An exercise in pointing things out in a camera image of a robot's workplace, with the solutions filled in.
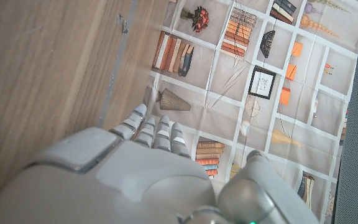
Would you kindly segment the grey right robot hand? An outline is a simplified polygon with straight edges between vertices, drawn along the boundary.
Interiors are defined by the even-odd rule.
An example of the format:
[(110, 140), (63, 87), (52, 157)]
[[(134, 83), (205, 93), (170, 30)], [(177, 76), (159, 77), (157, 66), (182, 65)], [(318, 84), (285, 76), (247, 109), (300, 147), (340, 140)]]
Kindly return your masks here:
[(219, 193), (181, 126), (139, 105), (36, 154), (0, 192), (0, 223), (316, 223), (258, 150)]

